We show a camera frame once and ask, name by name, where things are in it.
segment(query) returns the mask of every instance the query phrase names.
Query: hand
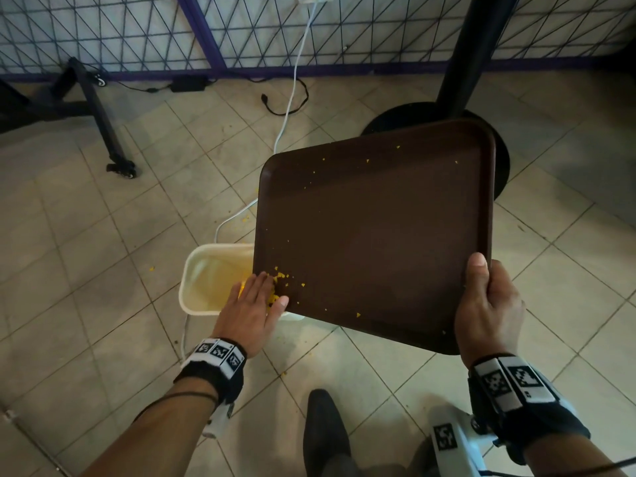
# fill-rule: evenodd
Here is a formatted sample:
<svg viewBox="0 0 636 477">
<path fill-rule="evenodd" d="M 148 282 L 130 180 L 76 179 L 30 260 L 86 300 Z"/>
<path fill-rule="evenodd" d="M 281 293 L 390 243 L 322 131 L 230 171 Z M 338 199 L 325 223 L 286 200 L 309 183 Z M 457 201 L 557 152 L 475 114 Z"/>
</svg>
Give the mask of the hand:
<svg viewBox="0 0 636 477">
<path fill-rule="evenodd" d="M 455 314 L 455 336 L 466 368 L 493 353 L 517 353 L 525 304 L 500 261 L 476 252 L 468 259 L 466 289 Z"/>
<path fill-rule="evenodd" d="M 240 282 L 232 286 L 211 338 L 227 338 L 240 344 L 248 358 L 256 356 L 269 340 L 276 322 L 290 302 L 289 297 L 281 296 L 268 312 L 267 300 L 273 285 L 274 279 L 262 272 L 258 276 L 251 275 L 245 281 L 243 292 Z"/>
</svg>

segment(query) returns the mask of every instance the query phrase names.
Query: white plastic bin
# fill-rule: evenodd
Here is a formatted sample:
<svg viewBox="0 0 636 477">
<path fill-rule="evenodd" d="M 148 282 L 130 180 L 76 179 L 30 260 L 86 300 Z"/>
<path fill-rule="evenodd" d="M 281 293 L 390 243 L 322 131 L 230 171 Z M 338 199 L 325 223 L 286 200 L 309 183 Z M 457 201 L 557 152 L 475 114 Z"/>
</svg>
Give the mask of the white plastic bin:
<svg viewBox="0 0 636 477">
<path fill-rule="evenodd" d="M 187 257 L 179 288 L 179 304 L 193 316 L 216 316 L 228 299 L 230 288 L 252 274 L 253 244 L 204 244 Z M 304 316 L 282 313 L 282 320 Z"/>
</svg>

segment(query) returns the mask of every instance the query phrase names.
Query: metal grid panel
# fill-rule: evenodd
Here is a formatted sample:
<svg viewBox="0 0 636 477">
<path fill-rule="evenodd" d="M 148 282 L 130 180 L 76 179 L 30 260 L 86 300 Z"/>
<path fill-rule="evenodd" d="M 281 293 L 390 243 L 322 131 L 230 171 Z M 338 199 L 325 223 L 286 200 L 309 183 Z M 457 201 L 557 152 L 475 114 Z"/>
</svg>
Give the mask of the metal grid panel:
<svg viewBox="0 0 636 477">
<path fill-rule="evenodd" d="M 309 16 L 296 0 L 197 0 L 228 67 L 293 63 Z M 450 58 L 470 0 L 333 0 L 301 65 Z M 494 58 L 607 55 L 633 38 L 636 0 L 520 0 Z"/>
<path fill-rule="evenodd" d="M 177 0 L 0 0 L 0 74 L 208 69 Z"/>
</svg>

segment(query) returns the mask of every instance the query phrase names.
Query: black leather shoe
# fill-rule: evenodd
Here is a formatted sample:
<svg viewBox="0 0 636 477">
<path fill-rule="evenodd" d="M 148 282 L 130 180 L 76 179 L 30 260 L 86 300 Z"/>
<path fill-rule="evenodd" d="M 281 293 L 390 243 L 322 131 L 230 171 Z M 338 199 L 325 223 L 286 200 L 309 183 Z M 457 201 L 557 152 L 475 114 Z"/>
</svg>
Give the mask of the black leather shoe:
<svg viewBox="0 0 636 477">
<path fill-rule="evenodd" d="M 327 390 L 313 390 L 307 403 L 303 437 L 307 477 L 320 477 L 329 459 L 339 453 L 351 456 L 345 424 Z"/>
</svg>

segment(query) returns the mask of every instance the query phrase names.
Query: tray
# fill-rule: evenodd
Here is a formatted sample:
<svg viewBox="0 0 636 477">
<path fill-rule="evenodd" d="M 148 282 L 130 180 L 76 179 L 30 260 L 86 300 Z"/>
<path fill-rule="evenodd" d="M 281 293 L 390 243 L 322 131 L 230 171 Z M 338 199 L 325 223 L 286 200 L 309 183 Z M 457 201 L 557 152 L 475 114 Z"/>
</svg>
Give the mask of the tray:
<svg viewBox="0 0 636 477">
<path fill-rule="evenodd" d="M 288 310 L 457 354 L 468 256 L 490 263 L 495 142 L 457 119 L 276 154 L 261 172 L 254 271 Z"/>
</svg>

